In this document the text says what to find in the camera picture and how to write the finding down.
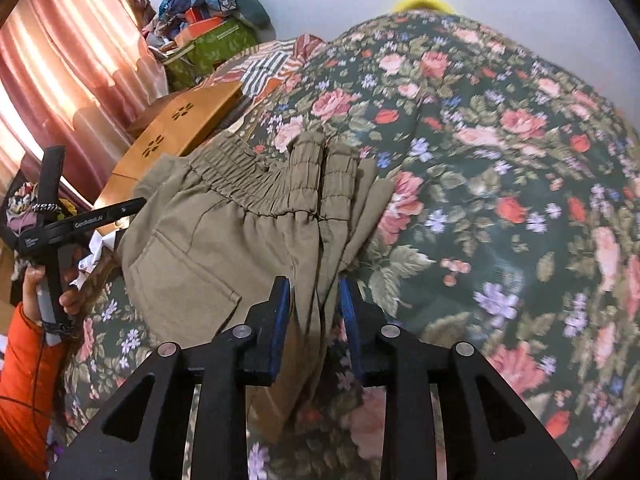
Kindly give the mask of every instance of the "person's arm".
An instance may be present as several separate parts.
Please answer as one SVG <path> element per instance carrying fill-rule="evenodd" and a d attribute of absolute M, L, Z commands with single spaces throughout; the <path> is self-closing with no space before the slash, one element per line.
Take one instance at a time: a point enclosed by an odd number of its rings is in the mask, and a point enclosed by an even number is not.
<path fill-rule="evenodd" d="M 66 350 L 64 343 L 48 346 L 36 323 L 40 320 L 36 286 L 43 277 L 41 267 L 29 268 L 25 274 L 23 304 L 15 309 L 9 325 L 4 367 L 0 372 L 0 428 L 24 463 L 37 473 L 47 470 L 46 436 L 56 377 Z M 78 313 L 77 297 L 76 290 L 60 297 L 60 304 L 68 314 Z"/>

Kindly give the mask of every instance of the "triangular cutout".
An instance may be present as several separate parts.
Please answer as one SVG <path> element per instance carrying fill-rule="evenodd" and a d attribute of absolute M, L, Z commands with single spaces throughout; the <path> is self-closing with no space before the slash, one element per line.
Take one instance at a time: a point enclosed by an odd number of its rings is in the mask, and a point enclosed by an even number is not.
<path fill-rule="evenodd" d="M 525 432 L 525 425 L 520 416 L 495 390 L 484 376 L 476 377 L 476 385 L 482 402 L 489 434 L 494 442 L 519 436 Z"/>
<path fill-rule="evenodd" d="M 140 384 L 120 403 L 102 427 L 104 434 L 127 442 L 135 442 L 140 436 L 140 428 L 145 416 L 155 377 L 146 376 Z"/>

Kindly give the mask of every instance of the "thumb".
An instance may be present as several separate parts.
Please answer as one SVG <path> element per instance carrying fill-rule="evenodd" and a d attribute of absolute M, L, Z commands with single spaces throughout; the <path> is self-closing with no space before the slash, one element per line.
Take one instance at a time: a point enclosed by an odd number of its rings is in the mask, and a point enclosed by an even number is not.
<path fill-rule="evenodd" d="M 36 286 L 44 278 L 44 267 L 27 267 L 24 273 L 24 281 L 22 282 L 22 303 L 24 305 L 35 303 L 38 304 L 38 297 L 36 294 Z"/>

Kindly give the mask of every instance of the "dark green cloth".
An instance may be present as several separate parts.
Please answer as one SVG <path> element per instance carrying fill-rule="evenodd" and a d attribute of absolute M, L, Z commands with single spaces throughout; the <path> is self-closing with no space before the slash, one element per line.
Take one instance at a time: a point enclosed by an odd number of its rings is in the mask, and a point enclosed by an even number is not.
<path fill-rule="evenodd" d="M 573 75 L 432 12 L 352 28 L 240 133 L 284 158 L 311 129 L 396 181 L 351 273 L 367 299 L 424 341 L 481 348 L 585 478 L 640 397 L 635 132 Z M 88 319 L 66 374 L 79 427 L 154 345 L 122 280 Z M 384 402 L 354 382 L 338 324 L 314 405 L 275 446 L 251 433 L 250 478 L 376 478 Z"/>

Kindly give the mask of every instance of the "human hand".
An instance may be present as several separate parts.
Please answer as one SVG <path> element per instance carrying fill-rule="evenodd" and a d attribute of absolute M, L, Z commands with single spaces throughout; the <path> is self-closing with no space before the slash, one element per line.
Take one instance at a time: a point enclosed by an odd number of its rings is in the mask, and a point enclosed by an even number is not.
<path fill-rule="evenodd" d="M 64 272 L 63 275 L 68 283 L 78 276 L 78 270 L 70 270 L 69 272 Z M 38 306 L 36 288 L 38 283 L 44 279 L 44 276 L 45 269 L 43 266 L 28 267 L 22 282 L 22 311 L 27 318 L 34 322 L 40 321 L 40 307 Z M 67 314 L 74 316 L 80 312 L 79 298 L 78 289 L 73 286 L 60 296 L 60 305 Z"/>

